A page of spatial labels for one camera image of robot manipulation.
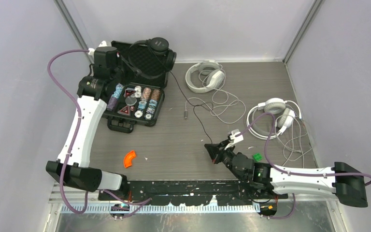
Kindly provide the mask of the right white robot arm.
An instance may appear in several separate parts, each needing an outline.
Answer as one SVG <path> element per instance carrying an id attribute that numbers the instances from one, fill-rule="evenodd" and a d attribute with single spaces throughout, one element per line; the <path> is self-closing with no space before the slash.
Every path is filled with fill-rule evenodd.
<path id="1" fill-rule="evenodd" d="M 350 207 L 368 207 L 362 173 L 345 162 L 335 162 L 334 166 L 326 168 L 288 168 L 235 153 L 235 147 L 227 140 L 204 147 L 213 163 L 224 164 L 241 183 L 257 190 L 262 198 L 273 194 L 308 194 L 337 198 Z"/>

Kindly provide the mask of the black wired headphones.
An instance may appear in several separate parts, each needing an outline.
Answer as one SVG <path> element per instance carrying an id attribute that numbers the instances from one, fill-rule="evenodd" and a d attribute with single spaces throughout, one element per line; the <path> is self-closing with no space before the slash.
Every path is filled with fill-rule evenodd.
<path id="1" fill-rule="evenodd" d="M 136 41 L 128 49 L 129 60 L 130 60 L 131 50 L 133 48 L 137 47 L 137 46 L 145 46 L 148 49 L 148 51 L 156 58 L 156 60 L 162 65 L 163 69 L 165 70 L 165 73 L 170 73 L 172 75 L 172 77 L 175 79 L 175 82 L 178 86 L 178 89 L 180 90 L 184 99 L 186 100 L 187 103 L 191 104 L 191 106 L 193 107 L 193 113 L 194 113 L 195 117 L 198 119 L 199 123 L 201 124 L 203 132 L 209 138 L 210 142 L 213 143 L 212 138 L 208 135 L 208 133 L 205 130 L 204 124 L 202 123 L 202 121 L 200 120 L 198 115 L 195 113 L 195 108 L 196 107 L 200 107 L 200 106 L 203 107 L 203 108 L 205 108 L 205 107 L 203 106 L 203 104 L 194 105 L 189 101 L 189 99 L 187 98 L 187 96 L 183 92 L 182 88 L 180 87 L 179 81 L 177 80 L 176 76 L 172 72 L 172 68 L 174 66 L 174 62 L 175 62 L 175 59 L 176 59 L 176 53 L 169 48 L 169 42 L 162 37 L 154 37 L 152 39 Z M 169 58 L 168 61 L 165 61 L 165 63 L 163 63 L 159 59 L 159 57 L 161 57 L 161 56 L 164 56 L 164 57 L 173 56 L 173 58 Z"/>

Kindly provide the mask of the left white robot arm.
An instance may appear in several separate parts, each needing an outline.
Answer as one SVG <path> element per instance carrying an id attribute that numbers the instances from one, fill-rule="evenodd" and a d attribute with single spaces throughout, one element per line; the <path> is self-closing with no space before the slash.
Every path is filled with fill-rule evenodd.
<path id="1" fill-rule="evenodd" d="M 82 78 L 76 95 L 72 95 L 54 77 L 51 66 L 66 54 L 87 53 L 93 56 L 92 75 Z M 98 124 L 106 111 L 107 101 L 124 73 L 122 58 L 115 47 L 73 49 L 61 52 L 50 59 L 47 72 L 52 81 L 65 93 L 76 107 L 66 142 L 55 161 L 48 161 L 47 173 L 60 188 L 69 187 L 87 192 L 110 191 L 117 200 L 128 196 L 128 178 L 123 174 L 90 167 L 91 148 Z"/>

